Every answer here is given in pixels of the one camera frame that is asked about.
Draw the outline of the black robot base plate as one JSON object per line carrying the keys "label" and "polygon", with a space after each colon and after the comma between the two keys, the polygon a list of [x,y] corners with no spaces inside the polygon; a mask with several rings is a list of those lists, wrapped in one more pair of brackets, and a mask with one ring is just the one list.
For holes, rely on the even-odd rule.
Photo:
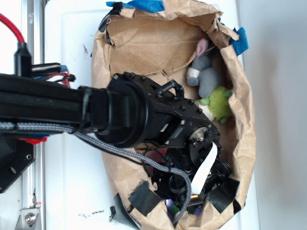
{"label": "black robot base plate", "polygon": [[15,138],[0,138],[0,192],[7,189],[34,161],[34,146]]}

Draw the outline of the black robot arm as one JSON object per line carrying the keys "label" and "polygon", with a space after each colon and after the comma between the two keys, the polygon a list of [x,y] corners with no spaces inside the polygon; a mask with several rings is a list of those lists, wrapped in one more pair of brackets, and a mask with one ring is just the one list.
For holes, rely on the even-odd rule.
{"label": "black robot arm", "polygon": [[1,74],[0,76],[0,190],[5,192],[34,159],[30,141],[49,135],[93,133],[117,149],[151,143],[166,148],[152,159],[167,168],[183,170],[192,182],[215,150],[213,165],[200,183],[198,205],[214,200],[211,191],[222,185],[231,168],[221,158],[223,147],[216,126],[183,86],[172,80],[153,80],[123,73],[106,88],[70,89],[58,83]]}

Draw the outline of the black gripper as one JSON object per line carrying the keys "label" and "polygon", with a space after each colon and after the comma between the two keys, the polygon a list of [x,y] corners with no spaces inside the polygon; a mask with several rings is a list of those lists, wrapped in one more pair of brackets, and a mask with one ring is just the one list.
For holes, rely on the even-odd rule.
{"label": "black gripper", "polygon": [[184,149],[149,150],[149,156],[167,168],[148,168],[152,182],[157,184],[156,193],[166,201],[167,208],[199,211],[208,201],[218,211],[224,211],[231,204],[232,169],[222,159],[222,151],[221,145],[212,142],[200,149],[196,162]]}

